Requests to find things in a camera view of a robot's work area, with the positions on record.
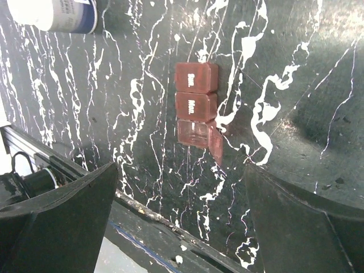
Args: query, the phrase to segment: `pill bottle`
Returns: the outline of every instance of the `pill bottle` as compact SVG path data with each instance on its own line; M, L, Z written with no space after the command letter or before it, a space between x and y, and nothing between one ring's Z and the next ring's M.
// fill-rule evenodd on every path
M42 31L88 34L97 24L96 0L7 0L13 19Z

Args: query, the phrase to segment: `dark stain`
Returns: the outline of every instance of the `dark stain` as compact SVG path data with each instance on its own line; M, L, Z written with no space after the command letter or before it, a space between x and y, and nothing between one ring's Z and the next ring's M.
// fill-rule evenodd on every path
M345 183L344 180L341 177L339 177L338 179L336 179L335 182L337 184L344 184Z
M324 185L322 186L321 189L323 189L324 191L327 191L329 188L331 188L332 185Z
M347 118L347 117L343 117L343 118L342 118L342 120L343 120L343 121L345 121L345 122L346 122L346 123L348 123L348 124L350 124L350 123L351 123L351 121L350 121L350 120L348 120L348 118Z

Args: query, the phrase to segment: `black marble surface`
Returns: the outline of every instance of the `black marble surface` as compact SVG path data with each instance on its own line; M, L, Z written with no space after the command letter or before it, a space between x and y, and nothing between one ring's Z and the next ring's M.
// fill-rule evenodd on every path
M0 3L9 121L90 171L117 162L121 192L243 267L263 272L248 163L364 208L361 0L101 0L92 35L20 26ZM222 167L177 143L184 61L220 66Z

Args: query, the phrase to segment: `white bottle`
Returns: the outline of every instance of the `white bottle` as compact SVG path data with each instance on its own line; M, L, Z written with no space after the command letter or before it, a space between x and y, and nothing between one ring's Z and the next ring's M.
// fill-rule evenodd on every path
M43 31L88 34L97 24L96 0L7 0L13 19Z

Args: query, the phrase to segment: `marble tabletop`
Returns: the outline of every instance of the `marble tabletop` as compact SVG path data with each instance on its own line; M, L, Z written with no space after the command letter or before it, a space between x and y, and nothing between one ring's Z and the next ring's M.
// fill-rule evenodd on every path
M91 35L0 5L8 120L251 271L263 272L246 164L364 208L361 0L98 0ZM177 143L175 64L216 63L224 156Z

